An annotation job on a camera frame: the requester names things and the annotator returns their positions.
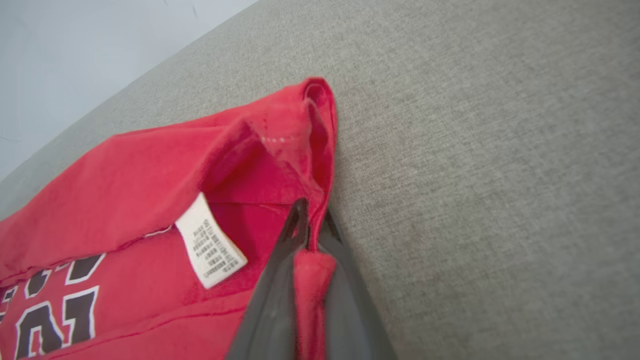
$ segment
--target clothing tag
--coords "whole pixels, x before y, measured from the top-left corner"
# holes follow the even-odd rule
[[[213,219],[203,193],[175,222],[202,286],[209,289],[246,265],[244,254]]]

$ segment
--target red jersey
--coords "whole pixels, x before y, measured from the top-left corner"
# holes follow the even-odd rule
[[[317,249],[336,120],[329,86],[308,79],[202,119],[116,135],[87,152],[0,222],[1,358],[222,358],[300,197],[309,202],[310,251]],[[246,258],[208,289],[175,226],[201,193]],[[207,256],[210,248],[189,251]],[[225,259],[217,274],[239,266]],[[321,296],[327,278],[301,274],[299,355],[322,358],[322,316],[313,313],[321,309],[304,297]]]

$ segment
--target jersey number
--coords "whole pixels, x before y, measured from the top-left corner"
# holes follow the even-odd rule
[[[71,263],[65,284],[76,284],[87,280],[104,256],[105,254],[96,255]],[[59,266],[57,270],[61,270],[64,267]],[[34,275],[24,288],[25,297],[30,298],[37,295],[44,287],[50,274],[51,270],[43,270]],[[39,335],[40,348],[38,353],[40,355],[94,338],[93,308],[98,297],[98,289],[99,286],[94,286],[63,297],[62,324],[69,325],[70,329],[66,342],[63,341],[64,335],[53,317],[49,301],[41,302],[26,309],[20,320],[15,324],[18,332],[15,358],[20,359],[37,355],[36,352],[31,351],[35,334]]]

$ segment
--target gray couch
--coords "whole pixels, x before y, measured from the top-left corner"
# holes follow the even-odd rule
[[[113,134],[307,76],[335,92],[332,206],[401,359],[637,359],[636,0],[260,0],[9,175],[0,218]]]

